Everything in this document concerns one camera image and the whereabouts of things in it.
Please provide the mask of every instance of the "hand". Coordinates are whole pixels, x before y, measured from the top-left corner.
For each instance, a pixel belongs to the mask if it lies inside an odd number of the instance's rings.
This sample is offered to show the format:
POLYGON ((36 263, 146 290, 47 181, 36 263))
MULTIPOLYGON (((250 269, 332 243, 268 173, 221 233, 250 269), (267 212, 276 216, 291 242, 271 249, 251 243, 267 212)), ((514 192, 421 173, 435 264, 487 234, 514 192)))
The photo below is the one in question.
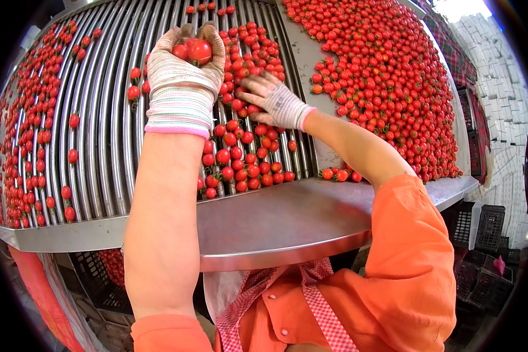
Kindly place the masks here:
POLYGON ((212 22, 197 32, 212 49, 212 61, 201 68, 172 55, 172 48, 191 37, 192 26, 174 27, 156 43, 148 58, 151 86, 150 109, 145 132, 190 133, 209 138, 211 110, 223 83, 225 47, 212 22))
POLYGON ((239 92, 237 97, 266 110, 251 114, 251 119, 271 126, 303 131, 305 119, 316 108, 301 101, 288 87, 270 72, 261 76, 250 75, 240 81, 251 94, 239 92))

